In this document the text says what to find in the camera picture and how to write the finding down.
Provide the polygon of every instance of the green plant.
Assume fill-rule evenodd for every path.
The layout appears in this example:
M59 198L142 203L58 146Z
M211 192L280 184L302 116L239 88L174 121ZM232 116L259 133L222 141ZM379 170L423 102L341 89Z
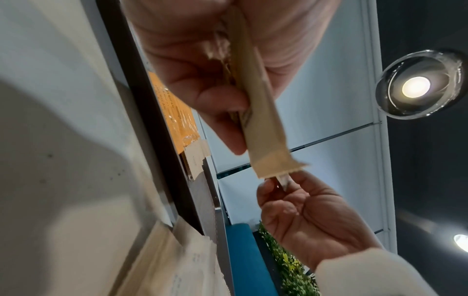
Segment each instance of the green plant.
M283 292L287 296L320 296L314 278L304 274L304 265L281 247L261 222L258 232L278 265Z

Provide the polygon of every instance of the glowing light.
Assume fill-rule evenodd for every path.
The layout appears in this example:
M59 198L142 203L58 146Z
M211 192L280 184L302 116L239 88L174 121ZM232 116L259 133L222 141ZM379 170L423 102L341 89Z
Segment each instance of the glowing light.
M429 88L429 79L426 77L417 76L408 79L405 84L403 84L401 91L406 97L414 99L425 95L429 91Z
M468 236L456 235L453 240L463 251L468 252Z

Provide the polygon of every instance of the white cabinet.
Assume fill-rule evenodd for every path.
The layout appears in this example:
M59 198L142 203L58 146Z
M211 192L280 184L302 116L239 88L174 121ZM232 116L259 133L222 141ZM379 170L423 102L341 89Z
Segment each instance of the white cabinet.
M320 45L276 101L289 148L373 121L369 34L361 1L343 0ZM247 154L231 153L206 124L203 129L218 173L249 162Z
M307 171L341 194L373 231L383 228L385 217L381 204L375 128L366 127L293 153L296 159L310 165ZM255 193L262 180L257 179L252 168L218 182L231 223L257 224L260 208Z

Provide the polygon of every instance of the hand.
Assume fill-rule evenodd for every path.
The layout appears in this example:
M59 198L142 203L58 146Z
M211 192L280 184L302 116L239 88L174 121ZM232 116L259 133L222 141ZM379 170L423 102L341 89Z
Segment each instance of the hand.
M257 200L265 229L299 261L315 270L332 259L368 248L382 248L372 230L344 199L313 175L291 174L287 192L267 179Z
M224 85L218 60L208 59L221 16L235 4L245 14L277 98L317 46L339 0L124 0L143 50L162 82L196 109L235 153L246 151L227 112L249 107Z

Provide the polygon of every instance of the cream sweater sleeve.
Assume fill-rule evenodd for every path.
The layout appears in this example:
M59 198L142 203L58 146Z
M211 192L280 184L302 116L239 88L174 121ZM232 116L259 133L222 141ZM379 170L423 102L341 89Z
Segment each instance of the cream sweater sleeve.
M380 249L324 260L315 278L322 296L437 296L408 262Z

